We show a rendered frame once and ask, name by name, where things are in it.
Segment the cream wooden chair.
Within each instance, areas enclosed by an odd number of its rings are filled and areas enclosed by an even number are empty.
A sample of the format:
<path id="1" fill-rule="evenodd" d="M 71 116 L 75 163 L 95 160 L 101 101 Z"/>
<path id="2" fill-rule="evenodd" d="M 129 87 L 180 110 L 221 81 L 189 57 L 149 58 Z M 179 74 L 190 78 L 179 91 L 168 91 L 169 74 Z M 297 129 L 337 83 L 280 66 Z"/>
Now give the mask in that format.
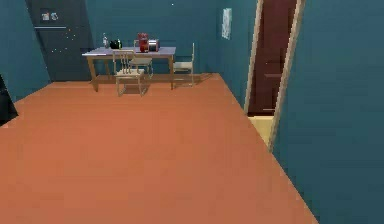
<path id="1" fill-rule="evenodd" d="M 123 80 L 136 80 L 139 94 L 143 95 L 142 79 L 144 78 L 144 70 L 130 65 L 131 60 L 134 58 L 136 58 L 134 50 L 114 49 L 112 51 L 114 77 L 118 96 L 122 96 L 127 90 L 127 83 L 123 83 Z"/>
<path id="2" fill-rule="evenodd" d="M 195 44 L 192 44 L 192 54 L 190 61 L 178 61 L 173 63 L 173 72 L 190 72 L 191 82 L 190 86 L 194 86 L 194 55 L 195 55 Z"/>
<path id="3" fill-rule="evenodd" d="M 139 41 L 138 41 L 138 39 L 133 41 L 133 47 L 134 48 L 136 48 L 136 47 L 139 48 Z M 136 57 L 136 58 L 131 60 L 130 65 L 131 66 L 135 66 L 135 67 L 145 66 L 147 73 L 150 76 L 153 76 L 154 71 L 153 71 L 152 59 L 149 58 L 149 57 Z"/>

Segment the black cabinet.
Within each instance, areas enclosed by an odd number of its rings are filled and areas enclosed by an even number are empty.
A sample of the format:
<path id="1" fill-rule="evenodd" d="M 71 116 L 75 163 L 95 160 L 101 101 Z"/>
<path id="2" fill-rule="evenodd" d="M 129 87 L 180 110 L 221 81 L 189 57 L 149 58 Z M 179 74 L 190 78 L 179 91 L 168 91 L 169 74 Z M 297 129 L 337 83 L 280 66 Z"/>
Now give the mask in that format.
<path id="1" fill-rule="evenodd" d="M 16 118 L 18 112 L 10 97 L 5 81 L 0 74 L 0 127 Z"/>

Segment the dark red room door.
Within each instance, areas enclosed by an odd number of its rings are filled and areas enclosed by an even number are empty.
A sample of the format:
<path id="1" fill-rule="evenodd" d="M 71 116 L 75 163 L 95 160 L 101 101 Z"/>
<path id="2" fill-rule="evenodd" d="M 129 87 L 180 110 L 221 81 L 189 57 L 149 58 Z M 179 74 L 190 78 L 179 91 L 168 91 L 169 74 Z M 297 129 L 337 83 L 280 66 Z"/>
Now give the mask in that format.
<path id="1" fill-rule="evenodd" d="M 263 0 L 248 115 L 272 116 L 297 0 Z"/>

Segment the red coffee machine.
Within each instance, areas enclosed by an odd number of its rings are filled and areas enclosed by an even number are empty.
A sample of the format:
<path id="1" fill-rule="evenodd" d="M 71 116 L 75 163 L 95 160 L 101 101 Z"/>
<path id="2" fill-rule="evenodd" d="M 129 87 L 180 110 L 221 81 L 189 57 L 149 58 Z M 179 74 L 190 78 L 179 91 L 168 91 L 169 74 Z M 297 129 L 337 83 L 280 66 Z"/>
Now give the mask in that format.
<path id="1" fill-rule="evenodd" d="M 139 41 L 139 48 L 141 53 L 148 52 L 148 34 L 147 33 L 138 33 L 137 38 Z"/>

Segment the wooden table with grey top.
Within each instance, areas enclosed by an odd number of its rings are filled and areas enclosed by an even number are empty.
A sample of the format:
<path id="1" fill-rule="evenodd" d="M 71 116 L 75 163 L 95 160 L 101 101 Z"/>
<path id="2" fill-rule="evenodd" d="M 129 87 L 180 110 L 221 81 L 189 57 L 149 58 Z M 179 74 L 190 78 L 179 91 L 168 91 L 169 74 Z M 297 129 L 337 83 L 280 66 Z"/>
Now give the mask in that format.
<path id="1" fill-rule="evenodd" d="M 83 56 L 88 62 L 88 67 L 91 74 L 91 85 L 95 91 L 98 91 L 100 84 L 110 84 L 113 82 L 112 75 L 108 72 L 108 61 L 116 61 L 117 57 L 123 53 L 128 53 L 128 58 L 138 58 L 138 59 L 166 59 L 168 61 L 169 75 L 167 81 L 170 83 L 170 87 L 174 88 L 174 66 L 173 59 L 175 56 L 176 48 L 175 47 L 161 47 L 158 51 L 141 53 L 138 47 L 123 47 L 122 49 L 111 49 L 99 47 L 93 49 L 89 52 L 83 53 Z M 97 75 L 95 70 L 94 61 L 102 60 L 106 66 L 107 76 Z"/>

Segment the dark grey fridge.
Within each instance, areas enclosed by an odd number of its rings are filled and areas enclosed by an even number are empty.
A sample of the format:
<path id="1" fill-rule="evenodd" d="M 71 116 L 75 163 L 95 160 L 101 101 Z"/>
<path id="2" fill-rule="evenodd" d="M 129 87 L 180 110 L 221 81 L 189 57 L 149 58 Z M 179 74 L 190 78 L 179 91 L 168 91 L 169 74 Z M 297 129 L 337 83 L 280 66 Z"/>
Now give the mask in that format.
<path id="1" fill-rule="evenodd" d="M 94 48 L 85 0 L 25 0 L 50 79 L 89 81 Z"/>

